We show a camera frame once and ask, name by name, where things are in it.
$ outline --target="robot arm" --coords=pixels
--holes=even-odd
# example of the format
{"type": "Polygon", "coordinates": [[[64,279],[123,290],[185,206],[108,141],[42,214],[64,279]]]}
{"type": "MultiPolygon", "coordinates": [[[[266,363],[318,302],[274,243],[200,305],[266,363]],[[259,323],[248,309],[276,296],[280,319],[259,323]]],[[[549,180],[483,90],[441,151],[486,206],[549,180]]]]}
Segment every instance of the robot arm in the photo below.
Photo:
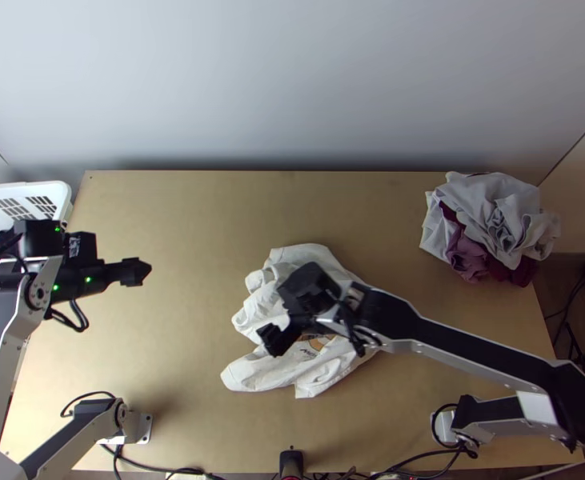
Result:
{"type": "Polygon", "coordinates": [[[436,418],[443,441],[487,443],[495,435],[545,434],[571,451],[585,445],[585,375],[572,362],[545,360],[424,318],[406,300],[352,282],[343,290],[314,263],[279,288],[290,324],[258,330],[273,356],[301,333],[338,334],[359,355],[365,349],[414,352],[501,382],[515,395],[480,401],[463,395],[455,410],[436,418]]]}
{"type": "MultiPolygon", "coordinates": [[[[0,242],[0,438],[23,343],[51,318],[50,306],[100,293],[115,281],[142,285],[151,270],[138,258],[106,264],[97,259],[93,234],[65,234],[53,221],[16,222],[6,236],[0,242]]],[[[131,412],[121,398],[84,400],[73,419],[20,464],[0,452],[0,479],[60,478],[95,439],[145,443],[150,426],[151,416],[131,412]]]]}

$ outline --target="white cloth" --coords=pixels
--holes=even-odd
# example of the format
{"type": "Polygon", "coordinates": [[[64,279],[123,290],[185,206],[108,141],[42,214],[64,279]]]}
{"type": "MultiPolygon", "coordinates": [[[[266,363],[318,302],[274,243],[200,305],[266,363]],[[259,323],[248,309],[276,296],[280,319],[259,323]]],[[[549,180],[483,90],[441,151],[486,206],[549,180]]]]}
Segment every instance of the white cloth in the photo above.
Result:
{"type": "Polygon", "coordinates": [[[445,252],[456,225],[439,208],[445,203],[457,215],[465,235],[486,247],[510,270],[522,255],[544,260],[561,235],[559,216],[541,208],[539,189],[510,175],[446,174],[447,183],[426,192],[428,211],[423,221],[421,248],[447,262],[445,252]]]}
{"type": "Polygon", "coordinates": [[[426,192],[426,203],[427,213],[421,225],[423,232],[419,246],[439,260],[449,263],[446,258],[447,246],[459,226],[443,217],[436,192],[426,192]]]}
{"type": "Polygon", "coordinates": [[[308,262],[317,262],[341,287],[353,280],[363,283],[344,269],[323,245],[307,243],[272,249],[263,268],[246,277],[250,297],[232,317],[234,328],[258,346],[221,373],[228,389],[259,392],[294,384],[296,398],[311,398],[373,356],[374,352],[370,352],[363,358],[357,357],[347,338],[339,336],[301,338],[277,358],[267,353],[256,330],[267,323],[274,323],[281,329],[288,325],[290,320],[276,289],[293,271],[308,262]]]}

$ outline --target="white laundry basket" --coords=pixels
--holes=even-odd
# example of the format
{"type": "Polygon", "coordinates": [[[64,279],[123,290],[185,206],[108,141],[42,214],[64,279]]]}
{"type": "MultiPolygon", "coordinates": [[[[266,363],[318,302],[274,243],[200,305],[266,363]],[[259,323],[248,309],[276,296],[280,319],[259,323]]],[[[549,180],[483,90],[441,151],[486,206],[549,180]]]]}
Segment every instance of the white laundry basket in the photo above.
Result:
{"type": "Polygon", "coordinates": [[[0,231],[14,220],[59,220],[72,214],[72,190],[64,182],[20,182],[0,185],[0,231]]]}

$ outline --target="cable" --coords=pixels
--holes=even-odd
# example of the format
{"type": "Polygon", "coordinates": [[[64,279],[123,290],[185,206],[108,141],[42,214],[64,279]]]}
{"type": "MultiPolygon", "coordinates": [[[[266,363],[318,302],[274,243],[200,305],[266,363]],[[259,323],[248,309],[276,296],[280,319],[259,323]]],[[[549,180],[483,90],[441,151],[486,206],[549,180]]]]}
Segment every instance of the cable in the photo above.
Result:
{"type": "Polygon", "coordinates": [[[181,475],[202,475],[204,477],[209,478],[210,480],[226,480],[223,477],[220,477],[215,474],[208,474],[205,470],[201,470],[199,468],[190,468],[190,467],[183,467],[177,469],[171,468],[162,468],[158,466],[151,466],[145,465],[143,463],[136,462],[135,460],[131,460],[130,458],[123,456],[123,445],[121,445],[121,451],[117,454],[115,450],[112,450],[107,445],[101,445],[101,447],[106,450],[110,455],[113,457],[116,455],[117,460],[121,462],[127,463],[128,465],[135,466],[141,470],[147,470],[149,472],[157,472],[160,474],[181,474],[181,475]]]}
{"type": "Polygon", "coordinates": [[[83,313],[83,310],[81,310],[81,307],[78,306],[76,299],[70,300],[70,308],[84,326],[83,329],[87,330],[87,328],[90,326],[90,322],[88,321],[87,316],[83,313]]]}
{"type": "Polygon", "coordinates": [[[576,281],[575,285],[572,287],[571,292],[568,295],[568,299],[564,308],[559,311],[554,312],[553,314],[546,315],[543,317],[545,320],[549,318],[556,317],[557,315],[563,314],[561,317],[561,321],[559,322],[559,328],[557,328],[557,332],[555,337],[552,339],[552,346],[556,346],[557,342],[559,341],[559,336],[563,331],[563,327],[567,322],[567,316],[570,312],[570,307],[572,306],[572,302],[575,300],[577,294],[581,291],[581,289],[585,286],[585,271],[581,273],[579,279],[576,281]]]}
{"type": "Polygon", "coordinates": [[[118,445],[116,450],[114,451],[114,457],[112,457],[112,471],[114,472],[114,477],[117,480],[121,480],[121,474],[118,472],[117,467],[117,461],[121,457],[121,450],[123,450],[123,445],[118,445]]]}
{"type": "Polygon", "coordinates": [[[452,467],[452,465],[454,465],[454,463],[457,461],[457,458],[459,458],[459,456],[461,454],[466,454],[468,457],[472,458],[473,460],[476,459],[479,455],[475,451],[468,449],[467,443],[465,441],[459,439],[454,445],[450,445],[449,443],[444,443],[436,433],[435,423],[436,423],[437,417],[446,408],[451,408],[451,407],[456,407],[456,406],[458,406],[458,404],[456,404],[456,403],[446,403],[445,405],[440,406],[435,411],[435,413],[432,415],[432,420],[430,422],[430,427],[432,429],[432,436],[435,438],[435,441],[439,445],[446,448],[445,450],[432,450],[430,452],[425,452],[423,454],[415,455],[414,457],[410,457],[407,460],[403,460],[400,463],[396,463],[395,465],[391,466],[390,468],[385,469],[383,472],[379,472],[377,474],[371,475],[368,478],[368,480],[377,480],[378,478],[382,477],[383,475],[388,475],[388,474],[401,474],[401,475],[406,475],[408,477],[418,478],[419,480],[430,480],[432,478],[438,478],[441,475],[444,475],[452,467]],[[400,470],[402,466],[405,466],[408,463],[412,463],[415,460],[419,460],[420,458],[433,457],[435,455],[443,455],[443,454],[454,454],[454,455],[452,456],[451,460],[447,463],[447,465],[444,466],[436,474],[432,474],[432,475],[423,477],[421,475],[415,475],[415,474],[412,474],[410,472],[400,470]]]}
{"type": "Polygon", "coordinates": [[[88,392],[87,394],[79,395],[76,398],[70,400],[70,402],[63,407],[61,410],[61,418],[67,418],[72,416],[72,411],[67,411],[74,403],[78,402],[79,400],[83,400],[84,398],[94,397],[95,395],[106,395],[109,398],[116,398],[112,393],[105,391],[105,390],[96,390],[94,392],[88,392]]]}
{"type": "Polygon", "coordinates": [[[76,300],[74,299],[70,300],[70,308],[78,318],[78,325],[72,322],[67,316],[65,316],[65,314],[52,307],[50,308],[50,314],[52,315],[52,318],[54,320],[62,323],[65,326],[68,326],[69,328],[71,328],[72,330],[79,334],[86,331],[90,326],[90,321],[87,319],[87,316],[83,313],[83,310],[81,310],[81,307],[78,306],[76,300]]]}
{"type": "Polygon", "coordinates": [[[435,438],[435,441],[442,447],[445,448],[450,448],[450,449],[454,449],[454,448],[458,448],[461,446],[461,444],[463,443],[461,440],[458,440],[454,445],[450,445],[449,443],[443,443],[443,441],[441,440],[441,438],[439,438],[439,436],[437,435],[437,430],[435,428],[435,422],[437,417],[441,414],[441,412],[443,412],[446,408],[451,408],[454,407],[456,408],[457,406],[459,406],[458,403],[446,403],[445,405],[441,405],[437,411],[435,411],[435,413],[432,415],[432,420],[430,421],[430,428],[432,430],[432,436],[435,438]]]}

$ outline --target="floor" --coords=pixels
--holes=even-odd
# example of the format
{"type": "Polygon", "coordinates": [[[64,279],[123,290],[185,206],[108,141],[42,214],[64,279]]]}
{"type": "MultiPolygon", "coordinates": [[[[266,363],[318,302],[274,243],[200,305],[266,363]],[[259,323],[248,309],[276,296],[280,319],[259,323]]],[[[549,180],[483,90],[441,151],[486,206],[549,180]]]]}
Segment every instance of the floor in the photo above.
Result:
{"type": "MultiPolygon", "coordinates": [[[[542,263],[535,278],[535,289],[539,304],[544,315],[552,314],[565,306],[566,299],[573,285],[579,280],[585,265],[585,255],[552,255],[542,263]]],[[[585,351],[585,287],[579,292],[570,309],[569,319],[585,351]]],[[[546,320],[548,332],[554,336],[560,316],[546,320]]],[[[563,333],[559,338],[555,352],[557,358],[566,358],[568,352],[568,336],[563,333]]],[[[453,470],[441,478],[448,480],[520,480],[524,478],[545,478],[546,480],[576,480],[585,478],[585,464],[572,467],[557,473],[548,472],[552,466],[526,467],[498,470],[453,470]]],[[[272,474],[234,474],[224,475],[228,480],[270,480],[272,474]]],[[[65,480],[109,480],[111,472],[72,472],[65,480]]],[[[161,474],[122,474],[123,480],[163,480],[161,474]]]]}

